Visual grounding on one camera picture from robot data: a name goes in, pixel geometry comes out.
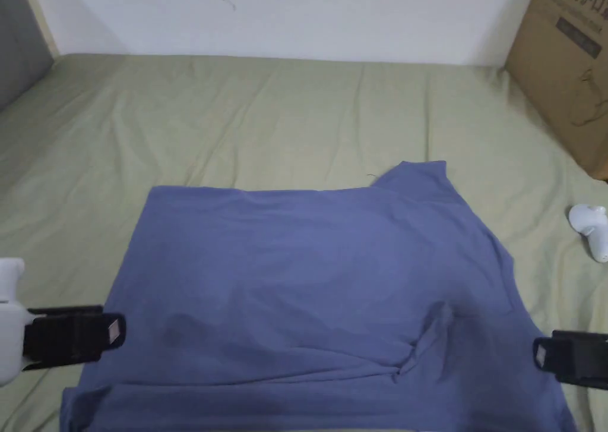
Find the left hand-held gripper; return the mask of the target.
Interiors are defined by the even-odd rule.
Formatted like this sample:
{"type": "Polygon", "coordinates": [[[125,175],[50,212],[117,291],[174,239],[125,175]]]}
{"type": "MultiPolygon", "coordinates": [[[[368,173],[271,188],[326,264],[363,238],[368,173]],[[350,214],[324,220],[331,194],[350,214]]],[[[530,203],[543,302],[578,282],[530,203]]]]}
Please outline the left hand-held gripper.
{"type": "Polygon", "coordinates": [[[2,387],[22,368],[44,370],[96,362],[104,352],[125,343],[125,316],[103,313],[102,305],[27,310],[17,300],[17,282],[24,271],[23,259],[1,258],[2,387]]]}

